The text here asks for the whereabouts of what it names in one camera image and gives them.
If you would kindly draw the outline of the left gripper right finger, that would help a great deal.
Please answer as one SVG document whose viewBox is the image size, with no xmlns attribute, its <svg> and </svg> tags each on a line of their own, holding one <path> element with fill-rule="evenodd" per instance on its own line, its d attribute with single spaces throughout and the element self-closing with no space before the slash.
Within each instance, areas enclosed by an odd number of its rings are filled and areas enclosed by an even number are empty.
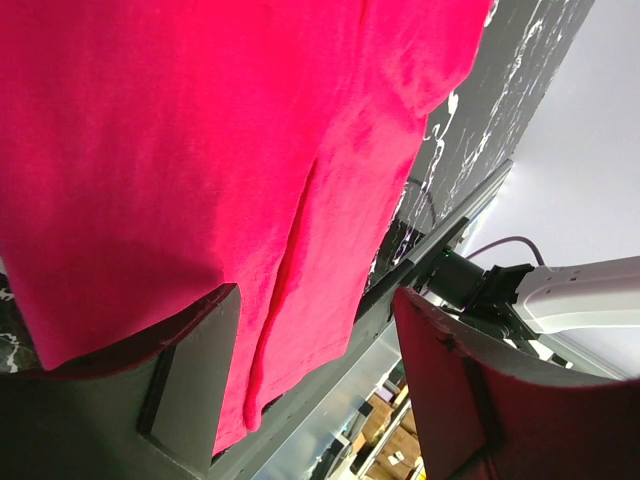
<svg viewBox="0 0 640 480">
<path fill-rule="evenodd" d="M 407 288 L 392 306 L 428 478 L 638 478 L 638 381 L 523 354 Z"/>
</svg>

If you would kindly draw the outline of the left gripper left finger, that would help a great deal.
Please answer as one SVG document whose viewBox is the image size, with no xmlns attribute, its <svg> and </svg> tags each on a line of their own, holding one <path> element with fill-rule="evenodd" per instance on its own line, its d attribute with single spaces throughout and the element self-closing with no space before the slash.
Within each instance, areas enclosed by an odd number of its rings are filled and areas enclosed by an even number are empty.
<svg viewBox="0 0 640 480">
<path fill-rule="evenodd" d="M 240 307 L 226 284 L 54 370 L 3 375 L 2 477 L 206 478 Z"/>
</svg>

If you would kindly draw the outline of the pink red t shirt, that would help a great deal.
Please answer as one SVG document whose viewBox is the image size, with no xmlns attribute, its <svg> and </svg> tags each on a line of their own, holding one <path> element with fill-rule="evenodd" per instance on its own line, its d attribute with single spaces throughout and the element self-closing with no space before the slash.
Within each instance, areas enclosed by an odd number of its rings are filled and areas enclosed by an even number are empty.
<svg viewBox="0 0 640 480">
<path fill-rule="evenodd" d="M 488 1 L 5 1 L 1 304 L 53 370 L 224 284 L 214 448 L 341 356 Z"/>
</svg>

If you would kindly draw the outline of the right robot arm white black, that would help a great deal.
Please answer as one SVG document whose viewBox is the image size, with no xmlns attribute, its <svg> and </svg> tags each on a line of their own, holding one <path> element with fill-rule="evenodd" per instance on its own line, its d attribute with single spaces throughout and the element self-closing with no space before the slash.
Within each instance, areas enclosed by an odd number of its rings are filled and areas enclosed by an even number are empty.
<svg viewBox="0 0 640 480">
<path fill-rule="evenodd" d="M 549 267 L 522 264 L 483 270 L 451 251 L 427 268 L 426 287 L 458 319 L 533 353 L 544 345 L 574 368 L 616 380 L 629 373 L 566 337 L 574 330 L 638 329 L 639 260 L 628 257 Z"/>
</svg>

